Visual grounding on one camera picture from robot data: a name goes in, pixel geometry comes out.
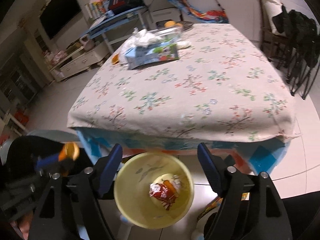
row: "drawer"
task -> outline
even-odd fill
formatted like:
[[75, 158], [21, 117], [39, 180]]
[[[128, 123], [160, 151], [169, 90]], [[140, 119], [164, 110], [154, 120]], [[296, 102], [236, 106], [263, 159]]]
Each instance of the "drawer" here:
[[78, 69], [74, 64], [68, 64], [65, 67], [63, 67], [62, 69], [60, 69], [60, 71], [63, 73], [63, 75], [65, 77], [67, 77], [67, 76], [70, 76], [70, 75], [77, 73]]
[[98, 60], [97, 60], [97, 57], [96, 57], [95, 53], [92, 51], [90, 53], [87, 53], [87, 54], [83, 55], [80, 58], [77, 58], [73, 62], [75, 63], [75, 65], [76, 65], [76, 67], [78, 69], [82, 69], [84, 67], [90, 66], [90, 65], [92, 65], [94, 63], [97, 63]]

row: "bucket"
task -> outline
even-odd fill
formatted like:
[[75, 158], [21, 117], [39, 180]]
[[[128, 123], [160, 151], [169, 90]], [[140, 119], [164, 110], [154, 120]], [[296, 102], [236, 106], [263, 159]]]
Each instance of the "bucket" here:
[[[160, 176], [179, 176], [179, 197], [167, 211], [149, 196], [150, 184]], [[118, 209], [131, 223], [142, 228], [159, 229], [178, 222], [188, 212], [194, 195], [188, 168], [176, 157], [162, 153], [142, 153], [130, 159], [119, 171], [114, 186]]]

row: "tissue box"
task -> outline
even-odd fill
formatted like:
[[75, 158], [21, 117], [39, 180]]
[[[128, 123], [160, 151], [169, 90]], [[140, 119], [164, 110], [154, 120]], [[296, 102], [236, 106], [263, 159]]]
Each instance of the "tissue box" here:
[[148, 47], [134, 47], [126, 51], [125, 57], [128, 61], [128, 69], [138, 66], [179, 59], [177, 44], [173, 41], [158, 42], [148, 45]]

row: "floral tablecloth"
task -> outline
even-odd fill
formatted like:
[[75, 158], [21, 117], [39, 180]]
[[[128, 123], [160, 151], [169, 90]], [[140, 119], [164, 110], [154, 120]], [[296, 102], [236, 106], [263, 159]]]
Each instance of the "floral tablecloth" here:
[[68, 127], [131, 150], [192, 154], [198, 142], [234, 149], [293, 137], [293, 97], [246, 37], [230, 24], [195, 24], [183, 39], [192, 46], [177, 61], [127, 70], [110, 57], [70, 109]]

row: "screw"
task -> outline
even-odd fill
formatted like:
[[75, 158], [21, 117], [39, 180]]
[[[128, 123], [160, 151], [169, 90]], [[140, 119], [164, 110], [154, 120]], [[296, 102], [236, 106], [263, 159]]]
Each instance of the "screw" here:
[[30, 185], [30, 190], [31, 190], [31, 192], [34, 192], [34, 191], [36, 190], [35, 185], [31, 184], [31, 185]]
[[269, 177], [268, 173], [266, 173], [265, 171], [260, 173], [261, 177], [263, 177], [264, 179], [266, 179], [267, 177]]
[[58, 179], [59, 177], [60, 177], [60, 174], [57, 172], [52, 175], [53, 179]]
[[90, 174], [91, 172], [93, 172], [93, 168], [92, 168], [92, 167], [86, 167], [86, 168], [84, 169], [84, 173], [85, 173], [85, 174]]
[[229, 166], [227, 168], [227, 171], [229, 171], [230, 173], [235, 173], [237, 171], [237, 169], [234, 166]]

